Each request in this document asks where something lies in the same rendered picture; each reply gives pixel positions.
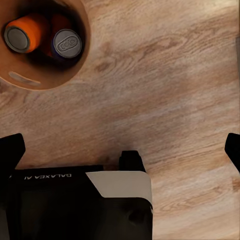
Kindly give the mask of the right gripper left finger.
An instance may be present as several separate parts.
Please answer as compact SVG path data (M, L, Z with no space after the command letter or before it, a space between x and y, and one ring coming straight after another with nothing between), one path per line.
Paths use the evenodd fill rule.
M0 138L0 192L26 151L21 133Z

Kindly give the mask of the can of soda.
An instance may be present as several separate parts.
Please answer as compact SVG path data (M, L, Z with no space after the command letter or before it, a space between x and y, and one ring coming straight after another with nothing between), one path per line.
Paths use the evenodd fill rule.
M27 54L46 43L52 33L49 20L39 13L33 13L9 22L4 39L12 50Z
M44 58L46 58L47 60L49 60L53 63L57 63L58 61L56 61L50 53L50 51L51 51L50 46L51 46L52 38L58 30L62 30L64 28L71 29L72 31L75 32L76 31L76 23L74 23L72 20L70 20L66 16L62 15L61 13L58 13L57 15L55 15L52 18L50 23L52 26L52 36L47 42L45 42L44 44L39 46L38 51L39 51L40 55L43 56Z
M64 28L52 37L50 53L57 63L71 63L80 56L82 50L83 44L76 31Z

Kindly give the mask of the trash can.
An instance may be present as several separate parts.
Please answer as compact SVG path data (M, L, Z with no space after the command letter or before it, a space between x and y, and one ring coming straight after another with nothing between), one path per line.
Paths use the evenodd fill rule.
M4 37L7 24L35 13L45 16L49 22L60 13L76 23L76 33L82 41L82 52L77 59L70 63L54 63L41 56L39 48L21 53L8 46ZM48 91L66 85L83 69L91 44L91 22L83 0L0 0L0 78L16 87ZM24 83L11 77L9 72L40 84Z

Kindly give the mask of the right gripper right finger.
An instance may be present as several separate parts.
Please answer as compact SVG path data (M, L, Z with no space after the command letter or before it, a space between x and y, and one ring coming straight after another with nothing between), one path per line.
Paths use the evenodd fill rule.
M224 150L240 172L240 135L229 133L225 142Z

